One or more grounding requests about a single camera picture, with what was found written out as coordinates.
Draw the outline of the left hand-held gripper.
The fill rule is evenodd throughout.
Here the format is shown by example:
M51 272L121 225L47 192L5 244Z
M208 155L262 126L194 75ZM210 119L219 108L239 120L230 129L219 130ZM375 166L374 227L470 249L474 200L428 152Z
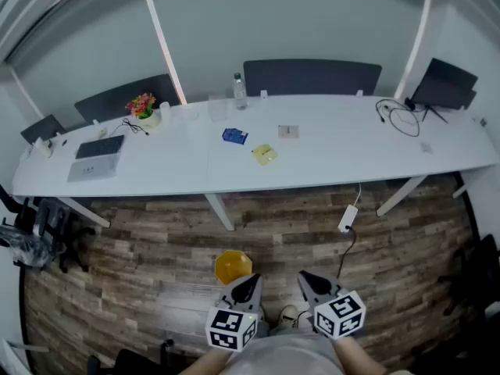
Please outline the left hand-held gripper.
M263 318L260 307L262 293L263 277L260 274L239 277L228 284L223 289L222 298L207 316L205 333L208 345L230 352L242 352L257 335L259 322ZM236 304L247 302L250 309Z

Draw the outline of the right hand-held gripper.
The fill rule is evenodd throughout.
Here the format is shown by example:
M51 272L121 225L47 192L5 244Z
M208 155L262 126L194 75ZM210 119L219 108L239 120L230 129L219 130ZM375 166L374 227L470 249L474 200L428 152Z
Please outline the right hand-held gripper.
M339 339L363 327L366 307L356 291L331 300L331 296L343 289L336 277L302 270L298 273L298 284L305 301L310 306L317 305L314 328L321 334L329 339Z

